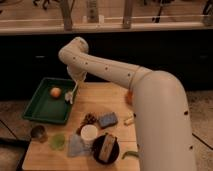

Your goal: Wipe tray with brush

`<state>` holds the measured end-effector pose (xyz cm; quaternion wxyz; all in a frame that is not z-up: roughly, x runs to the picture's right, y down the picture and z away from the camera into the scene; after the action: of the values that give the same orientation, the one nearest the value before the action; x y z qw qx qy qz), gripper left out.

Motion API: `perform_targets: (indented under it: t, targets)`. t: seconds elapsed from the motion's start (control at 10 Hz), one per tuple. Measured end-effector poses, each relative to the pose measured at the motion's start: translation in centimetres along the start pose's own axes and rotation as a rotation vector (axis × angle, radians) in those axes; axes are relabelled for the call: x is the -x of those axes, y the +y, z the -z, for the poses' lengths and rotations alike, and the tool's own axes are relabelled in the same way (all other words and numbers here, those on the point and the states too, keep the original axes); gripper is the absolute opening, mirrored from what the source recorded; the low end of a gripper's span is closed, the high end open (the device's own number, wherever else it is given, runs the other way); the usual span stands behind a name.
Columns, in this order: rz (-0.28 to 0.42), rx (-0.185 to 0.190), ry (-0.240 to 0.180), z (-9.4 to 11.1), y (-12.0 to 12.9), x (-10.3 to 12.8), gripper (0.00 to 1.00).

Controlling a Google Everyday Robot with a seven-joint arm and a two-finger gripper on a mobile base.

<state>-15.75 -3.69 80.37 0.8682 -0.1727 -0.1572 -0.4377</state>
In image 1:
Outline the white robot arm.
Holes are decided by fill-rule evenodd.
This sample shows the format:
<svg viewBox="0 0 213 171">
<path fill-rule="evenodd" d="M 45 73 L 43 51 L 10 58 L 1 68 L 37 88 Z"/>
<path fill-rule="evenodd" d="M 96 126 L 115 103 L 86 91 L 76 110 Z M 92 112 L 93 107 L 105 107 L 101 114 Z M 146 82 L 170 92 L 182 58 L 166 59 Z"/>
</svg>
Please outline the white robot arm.
<svg viewBox="0 0 213 171">
<path fill-rule="evenodd" d="M 190 112 L 181 82 L 165 71 L 92 56 L 76 37 L 59 59 L 75 81 L 90 73 L 133 92 L 140 171 L 197 171 Z"/>
</svg>

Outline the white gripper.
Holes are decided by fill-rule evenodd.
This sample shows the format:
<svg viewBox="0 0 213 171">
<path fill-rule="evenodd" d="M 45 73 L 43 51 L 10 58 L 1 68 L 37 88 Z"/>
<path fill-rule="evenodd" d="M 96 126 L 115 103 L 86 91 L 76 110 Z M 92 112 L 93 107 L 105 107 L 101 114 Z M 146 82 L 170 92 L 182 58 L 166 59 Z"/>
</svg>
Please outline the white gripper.
<svg viewBox="0 0 213 171">
<path fill-rule="evenodd" d="M 87 72 L 80 70 L 78 68 L 67 67 L 68 75 L 72 78 L 76 83 L 84 82 L 86 79 Z"/>
</svg>

